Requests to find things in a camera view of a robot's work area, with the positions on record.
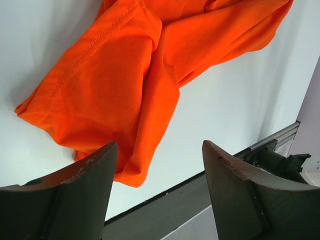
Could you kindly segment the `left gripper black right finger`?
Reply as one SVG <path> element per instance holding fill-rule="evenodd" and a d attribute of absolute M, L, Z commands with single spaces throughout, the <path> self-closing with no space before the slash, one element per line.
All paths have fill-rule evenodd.
<path fill-rule="evenodd" d="M 262 171 L 209 140 L 202 156 L 220 240 L 319 239 L 319 187 Z"/>

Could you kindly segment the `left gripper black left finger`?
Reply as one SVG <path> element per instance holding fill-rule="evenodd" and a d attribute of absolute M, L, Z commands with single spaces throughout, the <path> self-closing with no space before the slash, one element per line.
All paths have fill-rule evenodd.
<path fill-rule="evenodd" d="M 118 146 L 24 185 L 0 189 L 3 240 L 100 240 L 111 195 Z"/>

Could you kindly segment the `orange t shirt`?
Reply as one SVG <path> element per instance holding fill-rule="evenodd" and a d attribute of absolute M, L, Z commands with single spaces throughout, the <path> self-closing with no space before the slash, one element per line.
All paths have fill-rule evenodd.
<path fill-rule="evenodd" d="M 141 186 L 180 87 L 266 47 L 291 0 L 104 0 L 91 27 L 15 109 L 79 161 L 118 145 L 114 180 Z"/>

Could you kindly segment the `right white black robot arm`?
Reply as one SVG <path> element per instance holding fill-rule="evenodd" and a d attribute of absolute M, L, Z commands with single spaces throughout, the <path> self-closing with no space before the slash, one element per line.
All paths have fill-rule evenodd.
<path fill-rule="evenodd" d="M 237 157 L 275 176 L 309 184 L 320 185 L 320 163 L 313 162 L 309 153 L 283 156 L 275 152 L 278 141 L 269 140 L 255 147 L 248 147 Z"/>

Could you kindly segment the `aluminium front frame rail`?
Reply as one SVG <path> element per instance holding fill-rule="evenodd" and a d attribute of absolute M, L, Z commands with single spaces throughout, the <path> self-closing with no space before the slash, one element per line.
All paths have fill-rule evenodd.
<path fill-rule="evenodd" d="M 277 131 L 276 133 L 258 141 L 257 143 L 251 145 L 249 148 L 252 150 L 266 144 L 271 140 L 277 140 L 276 147 L 280 147 L 281 145 L 293 140 L 298 132 L 300 126 L 300 122 L 296 121 L 295 123 Z"/>

